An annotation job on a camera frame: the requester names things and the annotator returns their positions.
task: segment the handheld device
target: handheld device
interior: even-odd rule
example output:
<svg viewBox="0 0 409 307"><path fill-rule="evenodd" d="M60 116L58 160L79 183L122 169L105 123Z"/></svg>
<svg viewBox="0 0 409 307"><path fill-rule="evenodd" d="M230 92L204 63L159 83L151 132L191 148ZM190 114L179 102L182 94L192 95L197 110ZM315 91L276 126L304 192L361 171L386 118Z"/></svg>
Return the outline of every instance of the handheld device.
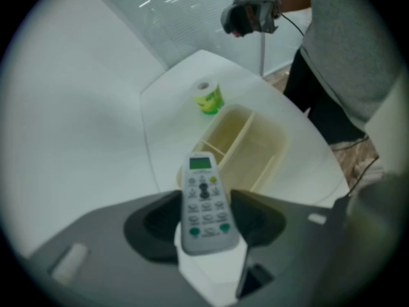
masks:
<svg viewBox="0 0 409 307"><path fill-rule="evenodd" d="M239 233L210 152L190 153L183 163L181 246L188 255L234 248Z"/></svg>
<svg viewBox="0 0 409 307"><path fill-rule="evenodd" d="M245 36L255 31L273 33L274 19L281 15L280 0L233 0L222 13L221 23L227 34Z"/></svg>

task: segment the green button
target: green button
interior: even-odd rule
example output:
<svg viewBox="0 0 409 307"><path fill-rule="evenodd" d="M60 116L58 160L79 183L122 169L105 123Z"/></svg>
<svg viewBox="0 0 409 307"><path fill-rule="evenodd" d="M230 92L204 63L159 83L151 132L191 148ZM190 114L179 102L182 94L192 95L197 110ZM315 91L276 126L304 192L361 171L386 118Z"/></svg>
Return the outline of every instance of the green button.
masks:
<svg viewBox="0 0 409 307"><path fill-rule="evenodd" d="M230 229L230 224L229 223L224 223L220 225L220 229L224 232L228 231Z"/></svg>
<svg viewBox="0 0 409 307"><path fill-rule="evenodd" d="M199 234L199 232L200 232L200 230L198 229L198 228L191 228L190 229L190 234L191 235L198 235Z"/></svg>

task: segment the black pants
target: black pants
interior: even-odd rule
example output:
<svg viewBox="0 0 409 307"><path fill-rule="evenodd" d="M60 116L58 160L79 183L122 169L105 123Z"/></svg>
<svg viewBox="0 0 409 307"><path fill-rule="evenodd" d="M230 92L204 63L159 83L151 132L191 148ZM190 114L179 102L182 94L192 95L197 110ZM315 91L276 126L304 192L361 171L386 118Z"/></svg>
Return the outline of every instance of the black pants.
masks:
<svg viewBox="0 0 409 307"><path fill-rule="evenodd" d="M308 118L329 145L352 142L365 136L328 96L299 50L295 54L284 95L302 112L311 108Z"/></svg>

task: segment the white wall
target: white wall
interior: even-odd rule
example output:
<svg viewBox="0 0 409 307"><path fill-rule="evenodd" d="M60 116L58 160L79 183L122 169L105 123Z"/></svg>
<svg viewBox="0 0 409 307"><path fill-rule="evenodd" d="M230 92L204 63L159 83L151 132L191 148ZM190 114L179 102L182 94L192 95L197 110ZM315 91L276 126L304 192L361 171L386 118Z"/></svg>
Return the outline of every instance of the white wall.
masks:
<svg viewBox="0 0 409 307"><path fill-rule="evenodd" d="M42 1L3 66L1 212L19 253L157 192L139 93L164 68L101 0Z"/></svg>

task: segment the gray shirt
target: gray shirt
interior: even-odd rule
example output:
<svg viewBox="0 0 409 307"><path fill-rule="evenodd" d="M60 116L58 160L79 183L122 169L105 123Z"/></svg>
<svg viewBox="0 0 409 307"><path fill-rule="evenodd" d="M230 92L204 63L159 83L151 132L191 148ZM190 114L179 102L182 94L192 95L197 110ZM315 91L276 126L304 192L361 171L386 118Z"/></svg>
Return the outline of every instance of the gray shirt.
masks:
<svg viewBox="0 0 409 307"><path fill-rule="evenodd" d="M403 61L368 0L312 0L313 21L301 55L324 90L364 130Z"/></svg>

